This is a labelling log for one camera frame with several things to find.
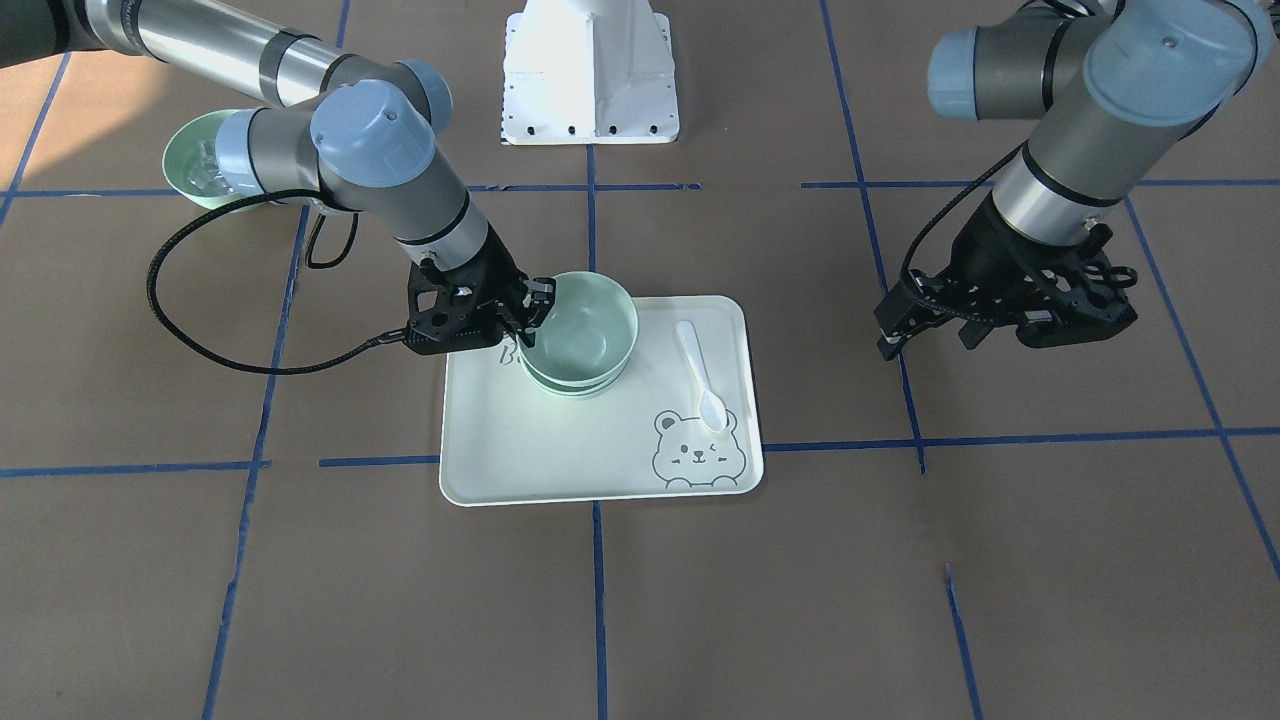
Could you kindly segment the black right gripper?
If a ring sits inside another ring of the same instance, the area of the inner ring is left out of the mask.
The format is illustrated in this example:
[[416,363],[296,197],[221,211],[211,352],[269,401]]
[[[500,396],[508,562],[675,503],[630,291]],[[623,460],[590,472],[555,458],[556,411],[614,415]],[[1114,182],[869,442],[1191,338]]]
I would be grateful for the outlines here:
[[443,272],[430,260],[410,272],[404,345],[419,355],[489,348],[511,337],[531,348],[556,304],[557,281],[521,272],[495,231],[479,254]]

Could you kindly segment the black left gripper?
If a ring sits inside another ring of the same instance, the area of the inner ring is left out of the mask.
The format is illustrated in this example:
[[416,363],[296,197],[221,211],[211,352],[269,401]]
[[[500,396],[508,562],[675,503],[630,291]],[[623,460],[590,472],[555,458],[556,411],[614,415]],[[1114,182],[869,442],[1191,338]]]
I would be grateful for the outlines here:
[[[1098,223],[1079,245],[1039,243],[1019,234],[986,199],[957,233],[948,264],[938,275],[922,275],[920,290],[964,320],[957,337],[969,351],[1007,325],[1030,348],[1110,340],[1138,318],[1126,296],[1135,272],[1112,265],[1105,254],[1112,236]],[[886,361],[910,338],[951,320],[908,291],[908,283],[896,282],[874,310],[876,347]]]

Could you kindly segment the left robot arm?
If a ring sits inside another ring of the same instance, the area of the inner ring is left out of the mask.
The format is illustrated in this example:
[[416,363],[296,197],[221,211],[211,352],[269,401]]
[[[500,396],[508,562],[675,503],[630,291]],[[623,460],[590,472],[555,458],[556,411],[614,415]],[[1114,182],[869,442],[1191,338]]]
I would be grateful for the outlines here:
[[1248,87],[1276,40],[1275,1],[1027,1],[946,35],[928,68],[933,109],[1036,128],[966,187],[991,186],[942,270],[904,258],[874,311],[881,355],[954,319],[968,348],[1001,327],[1030,348],[1126,329],[1137,275],[1105,255],[1106,215]]

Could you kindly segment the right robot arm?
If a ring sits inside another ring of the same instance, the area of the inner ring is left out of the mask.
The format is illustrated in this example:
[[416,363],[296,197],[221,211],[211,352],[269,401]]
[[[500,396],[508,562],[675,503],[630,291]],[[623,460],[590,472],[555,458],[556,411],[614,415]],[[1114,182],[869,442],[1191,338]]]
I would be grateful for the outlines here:
[[521,272],[436,136],[452,120],[443,77],[424,61],[371,61],[218,1],[5,1],[3,65],[64,53],[146,56],[257,101],[219,127],[215,158],[237,200],[175,232],[147,277],[188,234],[257,202],[311,202],[378,217],[410,258],[410,315],[365,348],[421,355],[532,346],[556,301],[550,278]]

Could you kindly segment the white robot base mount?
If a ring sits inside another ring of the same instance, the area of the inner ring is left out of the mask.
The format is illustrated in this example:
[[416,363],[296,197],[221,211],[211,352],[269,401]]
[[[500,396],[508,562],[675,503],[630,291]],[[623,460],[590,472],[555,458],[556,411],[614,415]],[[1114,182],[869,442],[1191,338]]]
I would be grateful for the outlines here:
[[680,136],[671,23],[649,1],[527,1],[506,19],[503,73],[503,143]]

